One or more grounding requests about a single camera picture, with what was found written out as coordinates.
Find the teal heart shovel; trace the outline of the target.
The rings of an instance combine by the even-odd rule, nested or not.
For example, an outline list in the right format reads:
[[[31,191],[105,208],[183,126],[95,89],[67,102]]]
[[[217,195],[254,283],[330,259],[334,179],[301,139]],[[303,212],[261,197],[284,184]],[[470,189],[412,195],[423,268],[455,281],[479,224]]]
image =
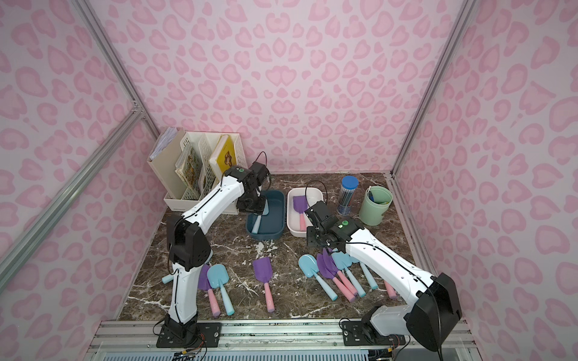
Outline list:
[[[262,221],[264,216],[268,215],[268,213],[269,213],[269,203],[268,203],[268,201],[266,201],[264,209],[263,209],[263,213],[258,215],[255,222],[254,222],[253,228],[251,230],[252,234],[259,233],[261,221]]]

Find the purple square shovel pink handle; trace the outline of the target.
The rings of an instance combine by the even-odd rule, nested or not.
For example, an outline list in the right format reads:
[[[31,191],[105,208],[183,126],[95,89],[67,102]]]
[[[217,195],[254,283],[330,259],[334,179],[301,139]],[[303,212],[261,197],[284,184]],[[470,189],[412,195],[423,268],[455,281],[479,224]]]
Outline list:
[[[300,231],[305,232],[306,228],[307,228],[305,211],[308,208],[308,202],[307,202],[306,196],[305,195],[294,196],[293,197],[293,206],[294,206],[295,212],[298,213],[298,215],[299,215]]]

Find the white storage box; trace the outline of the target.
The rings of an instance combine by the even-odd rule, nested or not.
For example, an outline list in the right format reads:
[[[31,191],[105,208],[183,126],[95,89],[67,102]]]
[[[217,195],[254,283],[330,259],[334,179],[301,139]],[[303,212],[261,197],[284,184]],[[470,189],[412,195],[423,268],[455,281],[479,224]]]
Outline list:
[[[298,238],[305,238],[306,231],[300,231],[300,220],[298,213],[295,212],[293,206],[293,197],[294,196],[301,196],[305,195],[308,202],[308,208],[319,201],[324,201],[323,192],[320,189],[315,187],[297,187],[292,188],[287,194],[287,214],[286,214],[286,224],[287,228],[289,228],[290,233]],[[312,223],[309,218],[306,216],[306,224],[307,227],[311,227]]]

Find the dark teal storage box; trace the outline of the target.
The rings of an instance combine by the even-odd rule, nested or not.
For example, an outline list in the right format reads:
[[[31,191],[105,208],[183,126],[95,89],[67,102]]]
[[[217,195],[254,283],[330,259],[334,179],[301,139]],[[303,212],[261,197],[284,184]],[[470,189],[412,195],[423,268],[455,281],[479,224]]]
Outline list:
[[[285,227],[286,199],[280,190],[269,190],[265,193],[268,201],[269,213],[263,215],[260,222],[260,229],[253,233],[257,215],[249,214],[245,228],[247,233],[258,241],[269,241],[280,239]]]

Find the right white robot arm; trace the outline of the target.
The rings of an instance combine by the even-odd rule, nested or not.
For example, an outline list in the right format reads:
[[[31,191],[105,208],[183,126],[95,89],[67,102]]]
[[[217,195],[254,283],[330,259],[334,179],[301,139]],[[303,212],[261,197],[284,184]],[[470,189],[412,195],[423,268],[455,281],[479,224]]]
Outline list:
[[[393,335],[410,335],[429,351],[442,345],[462,318],[454,280],[414,266],[380,242],[368,228],[347,217],[340,220],[319,201],[305,210],[312,223],[307,239],[336,248],[361,261],[388,282],[406,305],[377,305],[361,321],[367,341],[377,344]]]

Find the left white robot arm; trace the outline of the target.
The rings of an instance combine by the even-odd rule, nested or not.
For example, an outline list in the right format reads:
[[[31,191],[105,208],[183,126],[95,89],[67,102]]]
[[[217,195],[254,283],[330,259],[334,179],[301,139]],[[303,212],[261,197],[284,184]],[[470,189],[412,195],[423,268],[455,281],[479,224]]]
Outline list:
[[[249,168],[235,165],[198,204],[168,219],[166,235],[173,281],[163,327],[176,338],[185,340],[197,332],[197,287],[202,267],[212,252],[207,239],[210,227],[231,204],[240,212],[262,214],[266,204],[262,186],[269,179],[263,163],[255,161]]]

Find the yellow book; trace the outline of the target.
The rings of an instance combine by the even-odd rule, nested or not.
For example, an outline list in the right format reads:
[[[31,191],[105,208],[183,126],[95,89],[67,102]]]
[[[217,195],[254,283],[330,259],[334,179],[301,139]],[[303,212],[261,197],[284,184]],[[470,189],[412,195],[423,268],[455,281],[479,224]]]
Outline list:
[[[230,135],[222,135],[219,138],[215,150],[209,157],[209,165],[215,177],[221,180],[222,175],[232,166],[236,165],[236,152],[233,139]]]

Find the white file organizer rack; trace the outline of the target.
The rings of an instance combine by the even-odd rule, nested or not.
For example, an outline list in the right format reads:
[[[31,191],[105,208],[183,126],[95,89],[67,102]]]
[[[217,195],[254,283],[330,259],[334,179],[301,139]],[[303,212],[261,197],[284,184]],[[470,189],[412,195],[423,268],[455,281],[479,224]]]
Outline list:
[[[221,182],[232,165],[248,166],[238,133],[177,133],[160,157],[173,161],[159,178],[170,185],[164,201],[172,211],[187,211]]]

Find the green cup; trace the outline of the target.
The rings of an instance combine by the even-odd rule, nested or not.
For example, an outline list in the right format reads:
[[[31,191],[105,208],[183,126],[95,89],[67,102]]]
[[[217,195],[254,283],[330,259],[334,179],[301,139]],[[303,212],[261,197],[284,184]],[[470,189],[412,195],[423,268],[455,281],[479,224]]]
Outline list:
[[[382,186],[368,187],[359,211],[361,221],[371,227],[379,225],[393,202],[393,194]]]

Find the teal pointed shovel far right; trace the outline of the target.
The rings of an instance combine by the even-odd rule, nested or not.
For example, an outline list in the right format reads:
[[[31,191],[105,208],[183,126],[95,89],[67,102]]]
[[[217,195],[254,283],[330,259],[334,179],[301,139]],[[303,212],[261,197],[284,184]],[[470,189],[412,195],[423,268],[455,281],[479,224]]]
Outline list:
[[[370,269],[364,264],[362,263],[360,260],[351,257],[351,260],[353,263],[358,263],[362,269],[362,272],[364,273],[365,278],[367,279],[368,284],[370,285],[370,288],[372,290],[377,290],[379,288],[375,278],[373,277]]]

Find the purple square shovel centre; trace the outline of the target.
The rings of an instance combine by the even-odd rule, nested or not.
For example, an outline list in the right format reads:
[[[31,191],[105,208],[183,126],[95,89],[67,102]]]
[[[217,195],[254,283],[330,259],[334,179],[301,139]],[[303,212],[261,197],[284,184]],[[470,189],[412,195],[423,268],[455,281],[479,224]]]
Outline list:
[[[271,260],[269,257],[262,257],[253,262],[253,267],[255,278],[264,285],[267,311],[273,313],[275,311],[275,305],[269,286],[269,281],[272,278]]]

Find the purple shovel far right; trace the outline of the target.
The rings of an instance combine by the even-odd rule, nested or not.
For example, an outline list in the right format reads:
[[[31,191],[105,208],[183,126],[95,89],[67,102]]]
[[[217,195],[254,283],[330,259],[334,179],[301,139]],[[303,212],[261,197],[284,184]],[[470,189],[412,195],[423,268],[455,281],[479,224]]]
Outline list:
[[[384,281],[385,289],[388,293],[389,299],[396,300],[398,298],[397,292],[394,287],[391,286],[387,281]]]

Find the teal shovel far left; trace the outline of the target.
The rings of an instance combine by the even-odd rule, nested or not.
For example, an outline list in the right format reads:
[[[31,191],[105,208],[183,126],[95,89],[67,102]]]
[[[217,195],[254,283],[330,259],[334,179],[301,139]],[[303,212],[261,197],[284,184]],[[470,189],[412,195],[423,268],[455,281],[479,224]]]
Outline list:
[[[212,259],[212,256],[213,256],[213,251],[210,251],[209,258],[208,258],[208,260],[206,261],[206,264],[207,264],[207,265],[209,265],[209,263],[210,263],[210,261],[211,261],[211,259]],[[169,275],[166,275],[166,276],[164,276],[164,277],[162,278],[162,282],[163,282],[164,284],[168,284],[169,282],[173,281],[173,279],[174,279],[174,275],[173,275],[173,274],[169,274]]]

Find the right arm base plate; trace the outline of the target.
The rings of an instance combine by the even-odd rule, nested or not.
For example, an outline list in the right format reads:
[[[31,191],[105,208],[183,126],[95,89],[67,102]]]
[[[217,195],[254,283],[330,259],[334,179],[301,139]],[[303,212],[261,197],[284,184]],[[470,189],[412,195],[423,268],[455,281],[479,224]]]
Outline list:
[[[345,346],[405,346],[404,335],[381,335],[373,327],[361,320],[342,318],[339,322]]]

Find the aluminium front rail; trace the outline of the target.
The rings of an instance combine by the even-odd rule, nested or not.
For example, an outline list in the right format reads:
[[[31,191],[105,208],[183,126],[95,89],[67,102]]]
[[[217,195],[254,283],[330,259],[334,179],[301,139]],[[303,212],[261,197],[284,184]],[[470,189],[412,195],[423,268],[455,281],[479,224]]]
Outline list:
[[[190,346],[159,342],[153,321],[107,321],[86,360],[479,360],[461,321],[436,353],[409,335],[370,341],[358,319],[221,320],[200,323],[203,338]]]

